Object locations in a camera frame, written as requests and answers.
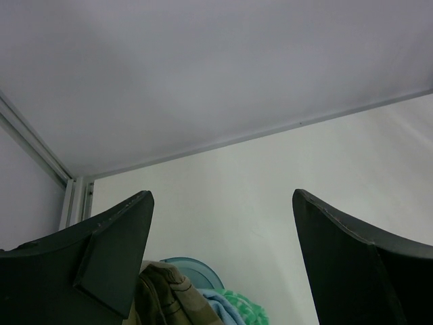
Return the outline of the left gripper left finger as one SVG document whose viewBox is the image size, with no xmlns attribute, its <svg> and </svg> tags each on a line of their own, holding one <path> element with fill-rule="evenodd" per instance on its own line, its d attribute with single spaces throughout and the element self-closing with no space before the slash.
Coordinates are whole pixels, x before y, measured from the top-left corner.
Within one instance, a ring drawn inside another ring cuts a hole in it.
<svg viewBox="0 0 433 325">
<path fill-rule="evenodd" d="M 2 324 L 121 324 L 154 210 L 140 191 L 49 236 L 1 252 Z"/>
</svg>

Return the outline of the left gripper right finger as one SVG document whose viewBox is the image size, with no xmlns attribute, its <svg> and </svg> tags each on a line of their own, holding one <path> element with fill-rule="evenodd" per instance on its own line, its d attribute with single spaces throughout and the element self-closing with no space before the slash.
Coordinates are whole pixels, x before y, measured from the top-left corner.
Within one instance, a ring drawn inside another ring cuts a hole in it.
<svg viewBox="0 0 433 325">
<path fill-rule="evenodd" d="M 432 246 L 346 214 L 306 190 L 292 207 L 320 324 L 431 324 Z"/>
</svg>

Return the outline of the camouflage trousers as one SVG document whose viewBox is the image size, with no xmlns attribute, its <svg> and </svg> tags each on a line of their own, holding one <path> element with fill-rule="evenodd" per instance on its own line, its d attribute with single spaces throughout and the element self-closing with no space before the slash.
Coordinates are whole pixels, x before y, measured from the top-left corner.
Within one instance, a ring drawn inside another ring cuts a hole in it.
<svg viewBox="0 0 433 325">
<path fill-rule="evenodd" d="M 222 324 L 190 279 L 172 264 L 144 261 L 123 324 Z"/>
</svg>

